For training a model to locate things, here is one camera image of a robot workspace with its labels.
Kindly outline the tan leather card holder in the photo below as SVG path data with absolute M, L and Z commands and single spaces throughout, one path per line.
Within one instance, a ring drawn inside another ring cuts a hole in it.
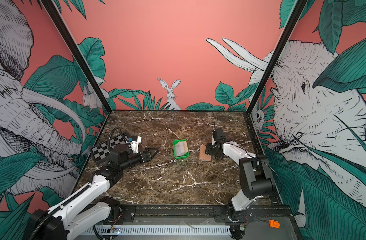
M 199 151 L 199 160 L 200 161 L 205 161 L 205 162 L 210 162 L 211 161 L 211 156 L 205 153 L 206 150 L 206 146 L 201 145 L 200 146 L 200 151 Z

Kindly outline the green plastic card tray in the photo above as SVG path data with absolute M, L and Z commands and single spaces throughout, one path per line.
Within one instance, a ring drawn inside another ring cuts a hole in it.
M 188 145 L 185 139 L 173 141 L 173 150 L 174 157 L 178 160 L 189 157 Z

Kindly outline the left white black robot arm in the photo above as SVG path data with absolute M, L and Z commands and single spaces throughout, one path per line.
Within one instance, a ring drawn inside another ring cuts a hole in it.
M 87 209 L 99 195 L 112 188 L 123 176 L 124 170 L 151 161 L 159 152 L 145 148 L 133 153 L 127 144 L 109 149 L 106 160 L 81 189 L 46 211 L 37 210 L 28 220 L 25 240 L 73 240 L 100 221 L 118 219 L 120 204 L 105 198 Z

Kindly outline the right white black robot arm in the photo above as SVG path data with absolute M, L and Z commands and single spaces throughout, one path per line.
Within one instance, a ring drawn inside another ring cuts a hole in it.
M 233 141 L 208 143 L 205 153 L 220 159 L 227 156 L 239 166 L 241 190 L 227 206 L 227 216 L 231 222 L 244 220 L 251 205 L 275 192 L 272 169 L 264 155 L 253 154 Z

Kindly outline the orange connector block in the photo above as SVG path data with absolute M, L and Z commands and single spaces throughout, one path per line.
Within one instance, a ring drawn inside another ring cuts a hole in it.
M 269 220 L 269 226 L 271 228 L 280 229 L 280 223 L 278 221 L 275 221 L 275 220 Z

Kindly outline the black mounting rail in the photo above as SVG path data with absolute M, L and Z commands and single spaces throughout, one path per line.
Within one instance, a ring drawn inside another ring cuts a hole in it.
M 118 224 L 133 223 L 135 218 L 213 218 L 217 223 L 235 224 L 246 220 L 289 218 L 288 206 L 252 205 L 236 212 L 228 205 L 121 205 L 123 215 Z

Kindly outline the right black frame post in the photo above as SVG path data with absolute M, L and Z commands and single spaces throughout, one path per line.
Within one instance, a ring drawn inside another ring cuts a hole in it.
M 289 37 L 291 36 L 293 29 L 295 28 L 306 4 L 307 4 L 307 0 L 298 0 L 295 2 L 295 5 L 294 5 L 292 12 L 289 16 L 289 19 L 285 25 L 285 28 L 280 36 L 280 39 L 274 49 L 274 52 L 271 56 L 268 66 L 267 66 L 266 70 L 264 71 L 262 79 L 259 82 L 259 85 L 257 86 L 256 92 L 252 98 L 252 101 L 250 102 L 250 105 L 246 111 L 247 115 L 250 115 L 252 113 L 252 110 L 253 110 L 254 106 L 256 105 L 259 96 L 263 92 L 263 89 L 264 89 L 267 81 L 269 80 L 270 75 L 272 74 L 273 69 L 274 69 L 280 55 L 282 54 L 282 52 L 285 48 L 285 45 L 286 45 Z

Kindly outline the black frame post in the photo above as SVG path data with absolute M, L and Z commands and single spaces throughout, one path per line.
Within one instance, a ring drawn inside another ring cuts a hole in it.
M 267 81 L 269 80 L 270 75 L 272 74 L 273 69 L 274 69 L 280 55 L 282 54 L 282 52 L 285 48 L 285 45 L 286 45 L 289 37 L 291 36 L 293 29 L 295 28 L 306 4 L 307 4 L 307 0 L 298 0 L 295 2 L 295 5 L 294 5 L 292 12 L 289 16 L 289 19 L 285 25 L 285 28 L 280 36 L 280 39 L 274 49 L 274 52 L 271 56 L 268 66 L 267 66 L 266 70 L 264 71 L 262 79 L 259 82 L 259 85 L 257 86 L 256 92 L 252 98 L 252 101 L 250 102 L 250 105 L 246 111 L 247 115 L 250 115 L 252 113 L 252 110 L 253 110 L 254 106 L 256 105 L 259 96 L 263 92 L 263 89 L 264 89 Z
M 60 35 L 62 36 L 63 40 L 65 41 L 67 47 L 71 51 L 73 57 L 75 58 L 76 62 L 78 63 L 79 67 L 81 68 L 83 74 L 92 85 L 97 97 L 103 104 L 103 108 L 108 113 L 108 115 L 112 112 L 112 109 L 103 95 L 98 83 L 95 81 L 95 77 L 93 75 L 92 70 L 90 69 L 86 59 L 82 55 L 75 39 L 73 38 L 72 34 L 70 33 L 66 23 L 64 22 L 61 14 L 53 1 L 50 0 L 41 0 L 42 5 L 46 9 L 46 12 L 50 16 L 51 20 L 53 21 L 54 25 L 56 26 L 57 30 L 59 31 Z

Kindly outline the left black frame post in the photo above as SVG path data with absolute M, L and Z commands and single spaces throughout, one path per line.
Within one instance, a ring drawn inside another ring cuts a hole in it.
M 92 85 L 97 97 L 103 104 L 103 108 L 108 113 L 108 115 L 112 112 L 112 109 L 103 95 L 98 83 L 95 81 L 95 77 L 93 75 L 92 70 L 90 69 L 86 59 L 82 55 L 75 39 L 73 38 L 72 34 L 70 33 L 66 23 L 64 22 L 61 14 L 53 1 L 50 0 L 41 0 L 42 5 L 46 9 L 46 12 L 50 16 L 51 20 L 53 21 L 54 25 L 56 26 L 57 30 L 59 31 L 60 35 L 62 36 L 63 40 L 65 41 L 67 47 L 71 51 L 73 57 L 75 58 L 76 62 L 78 63 L 79 67 L 81 68 L 83 74 Z

